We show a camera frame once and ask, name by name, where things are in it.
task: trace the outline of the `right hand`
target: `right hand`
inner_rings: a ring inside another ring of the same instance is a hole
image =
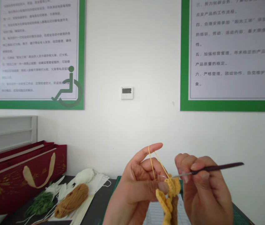
[[[207,156],[196,158],[187,153],[175,157],[178,174],[217,164]],[[221,171],[200,171],[181,177],[183,202],[192,225],[232,225],[233,203]]]

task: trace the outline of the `green poster frame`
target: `green poster frame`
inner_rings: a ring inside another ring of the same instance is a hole
[[[83,110],[84,109],[84,74],[85,74],[85,15],[86,0],[79,0],[79,42],[78,42],[78,83],[82,87],[78,88],[78,99],[76,101],[9,101],[0,100],[0,109],[58,109],[58,110]]]
[[[180,111],[265,112],[265,101],[260,100],[189,100],[189,15],[191,1],[182,0]]]

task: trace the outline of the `crochet hook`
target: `crochet hook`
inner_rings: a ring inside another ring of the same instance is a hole
[[[189,173],[182,173],[182,174],[179,174],[177,176],[174,176],[172,178],[175,178],[175,177],[182,177],[182,176],[186,176],[186,175],[195,175],[197,173],[199,173],[200,171],[216,171],[216,170],[222,170],[222,169],[228,169],[228,168],[232,168],[232,167],[237,167],[237,166],[242,166],[244,165],[244,163],[242,162],[235,162],[235,163],[230,163],[230,164],[224,164],[224,165],[220,165],[220,166],[209,166],[209,167],[204,167],[202,168],[201,170],[191,170]]]

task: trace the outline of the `yellow crocheted piece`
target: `yellow crocheted piece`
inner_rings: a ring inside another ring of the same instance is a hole
[[[171,174],[169,174],[168,179],[165,179],[165,182],[169,186],[168,198],[166,198],[165,194],[159,189],[156,189],[155,194],[164,211],[162,225],[171,225],[171,213],[173,207],[177,207],[172,205],[172,199],[180,192],[180,182],[178,177],[172,178]]]

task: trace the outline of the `red gift bag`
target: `red gift bag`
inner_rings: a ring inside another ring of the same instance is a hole
[[[67,169],[67,145],[49,145],[0,163],[0,215],[11,214]]]
[[[2,152],[0,153],[0,163],[53,144],[53,142],[39,141],[7,152]]]

